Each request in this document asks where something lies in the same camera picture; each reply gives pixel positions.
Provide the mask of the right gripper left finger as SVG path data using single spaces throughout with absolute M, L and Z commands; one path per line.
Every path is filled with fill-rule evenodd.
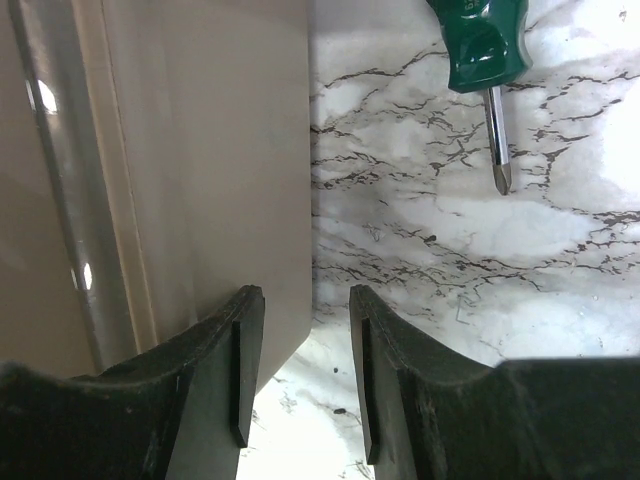
M 97 376 L 1 366 L 5 479 L 232 479 L 247 446 L 265 299 L 240 288 L 181 334 Z

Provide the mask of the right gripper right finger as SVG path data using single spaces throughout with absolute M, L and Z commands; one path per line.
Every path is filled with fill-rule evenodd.
M 353 286 L 351 343 L 365 458 L 379 479 L 635 479 L 639 361 L 489 367 Z

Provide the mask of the beige plastic tool box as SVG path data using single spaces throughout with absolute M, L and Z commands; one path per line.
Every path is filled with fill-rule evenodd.
M 244 285 L 311 328 L 307 5 L 1 5 L 1 357 L 97 374 Z

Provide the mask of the green handled screwdriver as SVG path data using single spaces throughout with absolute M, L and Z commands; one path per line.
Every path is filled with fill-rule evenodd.
M 483 96 L 494 183 L 512 186 L 502 87 L 532 66 L 526 47 L 527 0 L 431 0 L 449 56 L 448 88 Z

